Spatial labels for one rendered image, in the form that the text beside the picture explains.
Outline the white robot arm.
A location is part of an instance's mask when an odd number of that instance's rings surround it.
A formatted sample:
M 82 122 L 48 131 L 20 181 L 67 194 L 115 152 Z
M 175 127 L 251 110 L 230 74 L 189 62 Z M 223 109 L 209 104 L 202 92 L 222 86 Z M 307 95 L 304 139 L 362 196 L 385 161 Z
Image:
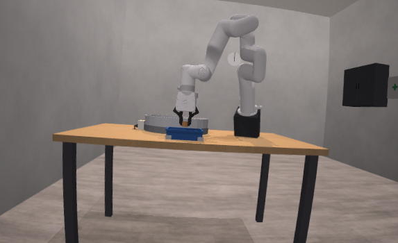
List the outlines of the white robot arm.
M 257 29 L 258 23 L 257 16 L 246 14 L 236 14 L 231 20 L 220 21 L 208 43 L 203 64 L 182 66 L 181 85 L 177 89 L 194 92 L 195 79 L 209 81 L 229 38 L 240 37 L 240 58 L 253 64 L 242 63 L 237 70 L 240 85 L 238 114 L 249 117 L 255 115 L 257 109 L 263 109 L 262 106 L 255 105 L 255 83 L 264 80 L 267 60 L 264 48 L 255 45 L 255 35 L 252 31 Z

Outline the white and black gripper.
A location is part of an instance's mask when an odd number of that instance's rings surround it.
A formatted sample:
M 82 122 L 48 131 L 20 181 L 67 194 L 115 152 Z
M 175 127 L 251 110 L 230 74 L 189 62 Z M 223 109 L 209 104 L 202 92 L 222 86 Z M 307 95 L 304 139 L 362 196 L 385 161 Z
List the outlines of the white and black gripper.
M 178 112 L 180 111 L 180 112 Z M 188 126 L 191 124 L 192 117 L 199 113 L 197 110 L 196 93 L 192 91 L 180 91 L 177 94 L 176 107 L 173 112 L 179 116 L 179 124 L 182 125 L 183 112 L 189 112 Z M 194 113 L 192 113 L 194 112 Z

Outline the blue crate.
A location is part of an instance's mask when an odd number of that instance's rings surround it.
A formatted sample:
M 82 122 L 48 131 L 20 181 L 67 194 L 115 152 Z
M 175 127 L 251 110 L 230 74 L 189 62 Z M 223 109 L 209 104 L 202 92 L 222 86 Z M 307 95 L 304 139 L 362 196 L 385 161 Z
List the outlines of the blue crate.
M 197 138 L 202 137 L 204 133 L 201 128 L 167 127 L 166 131 L 166 135 L 171 135 L 172 140 L 197 141 Z

